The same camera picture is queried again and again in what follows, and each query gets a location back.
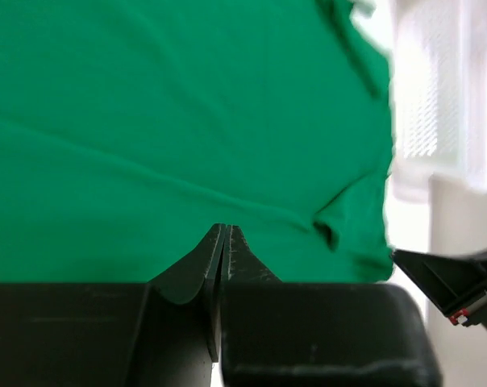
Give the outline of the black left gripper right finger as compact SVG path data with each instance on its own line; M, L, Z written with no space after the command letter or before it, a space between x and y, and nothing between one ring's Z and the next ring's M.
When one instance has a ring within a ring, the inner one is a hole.
M280 281L236 226L221 274L227 386L443 384L419 308L399 286Z

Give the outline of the green garment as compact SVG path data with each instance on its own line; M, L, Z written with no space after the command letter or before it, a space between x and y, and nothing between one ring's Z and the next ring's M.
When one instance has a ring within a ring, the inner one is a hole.
M0 1L0 281L146 281L216 223L377 282L388 61L362 1Z

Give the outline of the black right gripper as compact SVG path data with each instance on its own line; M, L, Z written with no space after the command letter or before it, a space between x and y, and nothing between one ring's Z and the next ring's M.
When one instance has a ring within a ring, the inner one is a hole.
M398 249L392 259L452 325L487 330L487 249L465 256Z

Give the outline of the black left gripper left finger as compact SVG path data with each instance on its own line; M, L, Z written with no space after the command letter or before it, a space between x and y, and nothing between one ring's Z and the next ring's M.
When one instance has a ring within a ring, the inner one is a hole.
M0 284L0 386L208 386L226 230L147 282Z

